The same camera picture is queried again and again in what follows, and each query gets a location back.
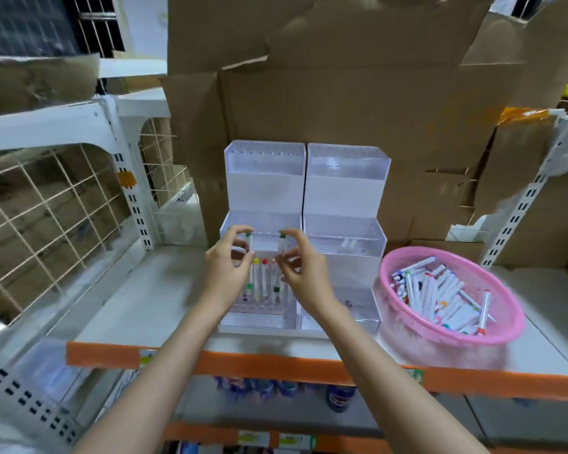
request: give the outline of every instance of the pink plastic basket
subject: pink plastic basket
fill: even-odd
[[[444,264],[459,277],[465,291],[477,303],[482,303],[485,289],[492,292],[489,313],[497,321],[489,320],[486,324],[486,335],[469,336],[457,333],[426,321],[413,312],[389,286],[393,279],[391,274],[421,259],[436,257],[436,261],[427,265],[427,269],[435,269]],[[428,247],[403,247],[389,252],[381,262],[380,279],[390,305],[399,313],[399,318],[412,330],[424,338],[452,346],[499,346],[517,339],[524,330],[525,319],[522,306],[507,290],[499,279],[485,271],[477,264],[459,257],[454,253]]]

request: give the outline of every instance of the left hand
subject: left hand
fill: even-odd
[[[248,251],[246,241],[238,239],[237,235],[253,230],[245,224],[230,226],[223,238],[204,254],[206,275],[200,299],[219,303],[226,311],[234,304],[246,283],[254,258],[254,252]],[[232,250],[233,246],[246,248],[247,252]],[[240,266],[234,267],[234,259],[242,260]]]

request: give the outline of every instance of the hand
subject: hand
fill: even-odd
[[[290,285],[307,312],[315,317],[321,309],[337,302],[328,277],[326,257],[316,251],[302,230],[284,229],[280,232],[297,241],[294,249],[275,257],[283,280]]]
[[[254,258],[254,252],[248,251],[246,241],[236,236],[252,231],[253,228],[245,224],[230,226],[223,238],[204,254],[206,275],[200,299],[208,298],[219,303],[226,311],[234,304],[246,283]],[[246,253],[232,250],[233,246],[245,248]],[[234,259],[242,260],[240,266],[234,267]]]

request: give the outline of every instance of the price label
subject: price label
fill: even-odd
[[[418,368],[404,368],[410,377],[419,384],[423,385],[423,370]]]
[[[313,449],[316,437],[310,435],[280,434],[280,449]]]
[[[240,446],[259,446],[269,447],[269,432],[250,432],[240,430],[238,432],[238,442]]]
[[[156,356],[158,351],[152,349],[140,349],[139,350],[139,369],[146,366],[152,358]]]

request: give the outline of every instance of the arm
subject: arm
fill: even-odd
[[[307,236],[298,229],[283,232],[294,236],[298,244],[277,258],[284,280],[333,342],[394,452],[487,453],[336,300],[326,259],[311,246]]]
[[[252,264],[232,245],[245,247],[235,236],[252,232],[232,226],[204,257],[206,277],[198,303],[160,348],[131,387],[76,444],[76,454],[127,452],[148,454],[158,446],[204,344],[240,294]],[[232,259],[242,259],[234,267]]]

